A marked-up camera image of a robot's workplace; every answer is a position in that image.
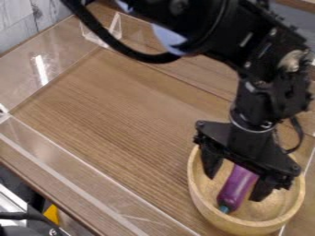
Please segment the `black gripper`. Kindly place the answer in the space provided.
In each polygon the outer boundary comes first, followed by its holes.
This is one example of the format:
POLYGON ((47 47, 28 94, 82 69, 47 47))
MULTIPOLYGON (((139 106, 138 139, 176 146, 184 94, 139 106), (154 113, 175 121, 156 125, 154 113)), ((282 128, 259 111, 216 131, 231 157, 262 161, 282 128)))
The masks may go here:
POLYGON ((249 132, 234 123, 196 121, 195 143, 212 179, 227 159, 259 175, 250 200, 261 202, 274 189, 290 189, 302 168, 274 140, 271 131, 249 132))

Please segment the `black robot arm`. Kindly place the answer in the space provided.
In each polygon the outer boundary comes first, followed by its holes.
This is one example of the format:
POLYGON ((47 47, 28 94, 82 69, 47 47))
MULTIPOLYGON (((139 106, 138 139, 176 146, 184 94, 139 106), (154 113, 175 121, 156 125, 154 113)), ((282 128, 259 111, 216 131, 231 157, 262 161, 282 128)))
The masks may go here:
POLYGON ((306 38, 261 0, 116 0, 151 23, 178 56, 203 54, 239 75, 228 121, 198 121, 203 170, 215 176, 226 160, 255 172, 251 200, 291 187, 302 168, 274 136, 311 103, 306 38))

